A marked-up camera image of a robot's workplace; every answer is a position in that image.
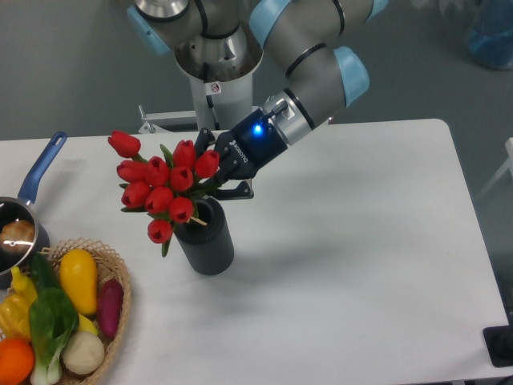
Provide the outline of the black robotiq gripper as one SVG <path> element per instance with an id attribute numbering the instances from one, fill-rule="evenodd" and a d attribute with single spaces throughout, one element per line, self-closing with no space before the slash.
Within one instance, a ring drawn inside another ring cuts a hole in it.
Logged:
<path id="1" fill-rule="evenodd" d="M 213 145 L 220 154 L 216 177 L 219 180 L 242 180 L 235 188 L 219 188 L 208 194 L 217 200 L 253 199 L 252 186 L 244 179 L 253 178 L 288 147 L 261 109 L 219 136 L 208 128 L 201 128 L 194 143 L 196 155 L 202 156 Z"/>

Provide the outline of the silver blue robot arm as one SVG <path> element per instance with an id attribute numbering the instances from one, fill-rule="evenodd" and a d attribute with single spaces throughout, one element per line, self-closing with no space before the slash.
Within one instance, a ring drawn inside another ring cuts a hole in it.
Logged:
<path id="1" fill-rule="evenodd" d="M 252 178 L 366 92 L 348 48 L 329 42 L 368 22 L 383 1 L 259 1 L 248 21 L 238 1 L 134 1 L 127 16 L 145 45 L 171 52 L 189 78 L 198 154 L 219 168 L 200 182 L 218 200 L 249 199 Z"/>

